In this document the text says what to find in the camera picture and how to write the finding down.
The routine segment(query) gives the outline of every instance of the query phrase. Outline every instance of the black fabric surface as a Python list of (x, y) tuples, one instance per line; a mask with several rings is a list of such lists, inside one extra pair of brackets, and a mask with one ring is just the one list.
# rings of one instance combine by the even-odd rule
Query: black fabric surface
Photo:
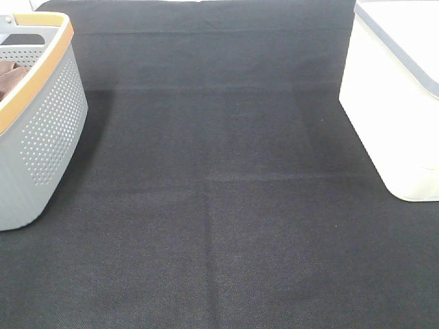
[(0, 233), (0, 328), (439, 328), (438, 203), (386, 191), (337, 100), (353, 2), (46, 3), (89, 113)]

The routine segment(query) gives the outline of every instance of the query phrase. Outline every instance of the laundry basket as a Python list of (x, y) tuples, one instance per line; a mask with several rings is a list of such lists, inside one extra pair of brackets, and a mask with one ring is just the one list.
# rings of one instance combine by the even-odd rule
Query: laundry basket
[(0, 34), (44, 39), (43, 45), (0, 45), (0, 60), (29, 68), (0, 101), (0, 230), (11, 230), (44, 210), (78, 143), (88, 106), (67, 15), (1, 15)]

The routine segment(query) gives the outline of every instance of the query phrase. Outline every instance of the perforated basket wall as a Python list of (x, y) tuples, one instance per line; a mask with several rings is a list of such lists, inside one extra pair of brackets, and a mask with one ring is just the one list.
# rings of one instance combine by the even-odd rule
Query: perforated basket wall
[[(0, 59), (32, 67), (43, 52), (0, 50)], [(0, 230), (39, 216), (78, 143), (87, 102), (71, 46), (38, 95), (0, 134)]]

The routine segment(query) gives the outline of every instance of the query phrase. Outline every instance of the gray lid rim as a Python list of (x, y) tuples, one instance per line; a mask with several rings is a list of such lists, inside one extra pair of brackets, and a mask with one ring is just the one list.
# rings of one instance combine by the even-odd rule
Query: gray lid rim
[(369, 28), (378, 36), (378, 38), (381, 39), (387, 48), (401, 61), (401, 63), (410, 71), (410, 73), (419, 81), (419, 83), (428, 92), (436, 97), (439, 97), (439, 83), (432, 79), (361, 6), (361, 4), (365, 2), (384, 1), (389, 0), (357, 0), (357, 3), (354, 7), (354, 12), (367, 26), (369, 26)]

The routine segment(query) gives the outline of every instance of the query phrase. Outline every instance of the white plastic bin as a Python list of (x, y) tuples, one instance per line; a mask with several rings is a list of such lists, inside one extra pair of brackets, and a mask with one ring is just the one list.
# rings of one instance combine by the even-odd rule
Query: white plastic bin
[(0, 101), (0, 230), (10, 230), (45, 208), (78, 143), (87, 102), (67, 15), (1, 15), (0, 34), (39, 34), (45, 40), (0, 45), (0, 60), (29, 68)]
[(439, 1), (358, 1), (340, 102), (388, 190), (439, 200)]

